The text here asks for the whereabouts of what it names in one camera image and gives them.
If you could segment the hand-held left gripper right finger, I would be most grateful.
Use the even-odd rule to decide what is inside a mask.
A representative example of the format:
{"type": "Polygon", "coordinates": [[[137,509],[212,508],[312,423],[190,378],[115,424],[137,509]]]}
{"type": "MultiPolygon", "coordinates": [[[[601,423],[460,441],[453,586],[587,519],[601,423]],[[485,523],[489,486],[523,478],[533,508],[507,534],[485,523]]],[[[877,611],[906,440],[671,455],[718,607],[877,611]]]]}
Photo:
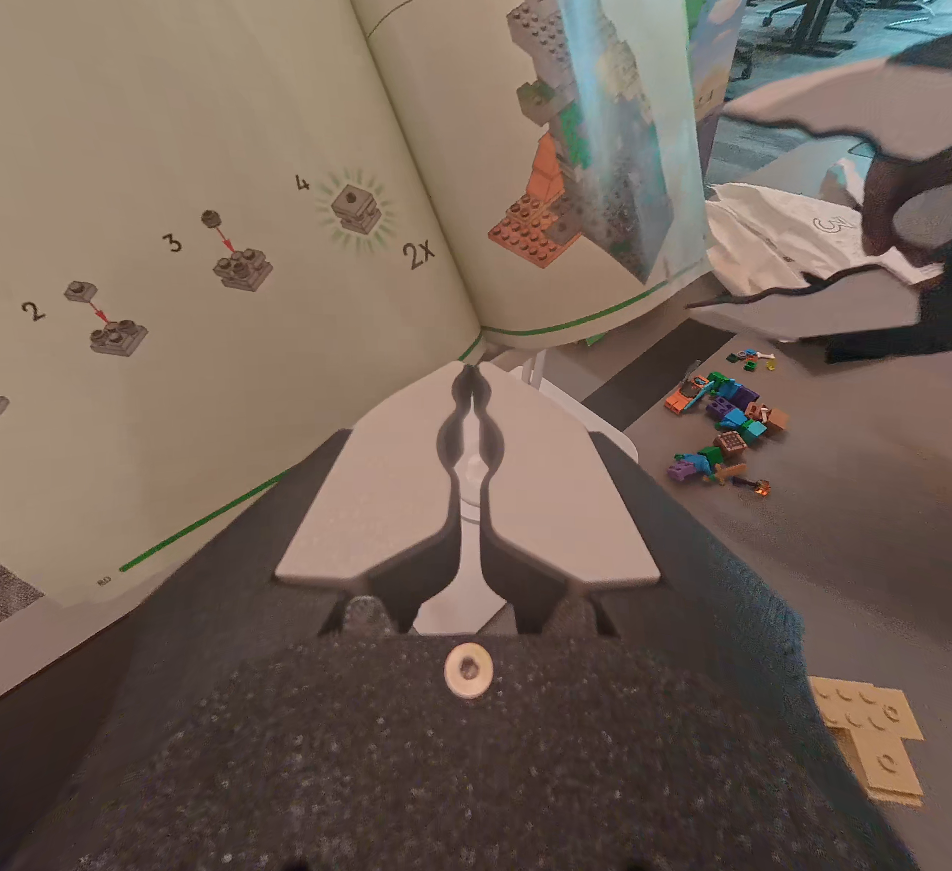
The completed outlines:
{"type": "Polygon", "coordinates": [[[600,449],[631,458],[559,402],[496,365],[475,368],[482,577],[538,634],[565,598],[661,580],[600,449]]]}

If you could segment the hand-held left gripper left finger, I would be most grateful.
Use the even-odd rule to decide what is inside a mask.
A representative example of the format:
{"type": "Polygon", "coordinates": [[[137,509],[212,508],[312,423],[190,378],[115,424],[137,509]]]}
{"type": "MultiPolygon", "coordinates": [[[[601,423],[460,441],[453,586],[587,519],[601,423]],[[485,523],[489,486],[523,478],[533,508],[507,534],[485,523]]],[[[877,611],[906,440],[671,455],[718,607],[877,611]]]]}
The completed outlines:
{"type": "Polygon", "coordinates": [[[350,430],[274,571],[278,581],[380,600],[408,631],[460,566],[455,466],[472,366],[452,362],[381,402],[350,430]]]}

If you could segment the open instruction booklet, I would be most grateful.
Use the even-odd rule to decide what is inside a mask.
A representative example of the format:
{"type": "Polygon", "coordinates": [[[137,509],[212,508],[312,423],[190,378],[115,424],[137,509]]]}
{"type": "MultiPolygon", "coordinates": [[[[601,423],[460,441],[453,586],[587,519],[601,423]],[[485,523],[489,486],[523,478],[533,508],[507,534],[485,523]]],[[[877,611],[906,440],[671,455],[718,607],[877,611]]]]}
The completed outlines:
{"type": "Polygon", "coordinates": [[[2,693],[336,430],[706,268],[684,0],[1,0],[2,693]]]}

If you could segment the green purple toy figure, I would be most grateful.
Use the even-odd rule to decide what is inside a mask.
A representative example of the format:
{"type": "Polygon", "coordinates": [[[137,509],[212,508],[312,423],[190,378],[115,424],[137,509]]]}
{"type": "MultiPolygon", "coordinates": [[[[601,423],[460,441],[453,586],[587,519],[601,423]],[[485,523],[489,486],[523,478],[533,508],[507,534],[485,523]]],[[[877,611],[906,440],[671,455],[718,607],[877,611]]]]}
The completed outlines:
{"type": "Polygon", "coordinates": [[[668,479],[683,484],[689,480],[726,485],[747,471],[739,454],[729,455],[718,446],[710,446],[698,453],[679,454],[666,469],[668,479]]]}
{"type": "Polygon", "coordinates": [[[718,432],[734,432],[748,447],[768,433],[771,408],[756,392],[717,371],[709,373],[708,382],[705,410],[718,432]]]}

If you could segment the grey desk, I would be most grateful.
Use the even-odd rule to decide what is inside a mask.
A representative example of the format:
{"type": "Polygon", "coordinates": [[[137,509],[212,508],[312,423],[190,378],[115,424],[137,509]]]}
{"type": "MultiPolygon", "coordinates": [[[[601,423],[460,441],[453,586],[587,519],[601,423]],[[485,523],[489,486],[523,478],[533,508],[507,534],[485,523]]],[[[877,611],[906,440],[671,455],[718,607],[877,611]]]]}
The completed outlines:
{"type": "Polygon", "coordinates": [[[690,284],[594,348],[585,404],[625,430],[663,481],[668,458],[708,439],[660,402],[689,367],[740,377],[788,413],[753,452],[750,489],[670,492],[802,615],[811,674],[904,691],[925,739],[909,745],[922,808],[887,806],[922,869],[950,869],[950,354],[825,365],[821,348],[730,339],[686,318],[716,294],[690,284]],[[734,354],[773,352],[774,361],[734,354]]]}

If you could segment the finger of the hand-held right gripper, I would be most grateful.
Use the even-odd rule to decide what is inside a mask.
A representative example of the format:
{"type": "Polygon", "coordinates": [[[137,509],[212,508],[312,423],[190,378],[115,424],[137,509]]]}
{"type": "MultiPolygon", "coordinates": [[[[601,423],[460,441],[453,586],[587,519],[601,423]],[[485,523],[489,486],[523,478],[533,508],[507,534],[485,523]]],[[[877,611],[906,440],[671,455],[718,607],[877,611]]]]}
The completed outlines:
{"type": "Polygon", "coordinates": [[[796,342],[832,334],[912,326],[919,292],[889,270],[863,266],[800,289],[773,288],[687,307],[697,322],[771,342],[796,342]]]}
{"type": "Polygon", "coordinates": [[[950,60],[870,59],[779,80],[729,102],[724,116],[813,137],[852,136],[921,162],[951,144],[950,60]]]}

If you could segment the green toy set box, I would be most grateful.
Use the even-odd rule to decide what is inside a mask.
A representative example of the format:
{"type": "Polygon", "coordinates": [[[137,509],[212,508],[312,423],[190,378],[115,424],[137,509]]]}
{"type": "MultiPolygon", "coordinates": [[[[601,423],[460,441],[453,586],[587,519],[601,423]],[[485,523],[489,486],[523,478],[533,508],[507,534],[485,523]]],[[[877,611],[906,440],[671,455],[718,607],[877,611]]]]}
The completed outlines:
{"type": "Polygon", "coordinates": [[[706,175],[747,0],[685,0],[688,62],[702,175],[706,175]]]}

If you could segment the toy brick building model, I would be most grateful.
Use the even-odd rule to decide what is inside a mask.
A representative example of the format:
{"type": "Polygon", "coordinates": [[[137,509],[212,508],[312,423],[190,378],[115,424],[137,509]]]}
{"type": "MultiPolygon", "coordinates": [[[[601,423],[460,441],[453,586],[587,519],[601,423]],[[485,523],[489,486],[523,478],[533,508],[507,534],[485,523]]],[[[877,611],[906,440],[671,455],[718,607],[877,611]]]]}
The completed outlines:
{"type": "Polygon", "coordinates": [[[808,681],[822,720],[867,797],[922,807],[922,785],[905,743],[924,736],[904,693],[816,676],[808,681]]]}

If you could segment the white paper bag pile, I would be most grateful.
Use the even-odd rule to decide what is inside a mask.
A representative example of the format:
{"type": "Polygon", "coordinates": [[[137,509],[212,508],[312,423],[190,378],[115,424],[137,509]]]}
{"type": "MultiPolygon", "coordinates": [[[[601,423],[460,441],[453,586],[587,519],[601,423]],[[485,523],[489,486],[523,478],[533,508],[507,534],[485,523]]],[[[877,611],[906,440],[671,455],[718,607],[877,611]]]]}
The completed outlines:
{"type": "Polygon", "coordinates": [[[850,159],[828,171],[821,196],[772,187],[728,183],[713,187],[707,201],[708,261],[721,284],[738,296],[772,289],[801,289],[810,278],[826,280],[843,270],[880,266],[908,285],[938,277],[942,266],[914,267],[896,248],[868,256],[862,245],[862,214],[855,197],[863,180],[850,159]]]}

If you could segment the orange toy figure blue pickaxe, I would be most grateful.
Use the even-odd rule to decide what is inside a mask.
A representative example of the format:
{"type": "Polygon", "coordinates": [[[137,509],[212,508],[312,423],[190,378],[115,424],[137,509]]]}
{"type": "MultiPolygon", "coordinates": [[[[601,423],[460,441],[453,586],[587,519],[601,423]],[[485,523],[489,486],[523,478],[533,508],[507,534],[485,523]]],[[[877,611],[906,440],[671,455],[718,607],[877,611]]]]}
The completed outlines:
{"type": "Polygon", "coordinates": [[[685,373],[680,384],[663,402],[663,406],[675,415],[689,411],[713,389],[715,383],[707,376],[699,374],[701,362],[696,362],[685,373]]]}

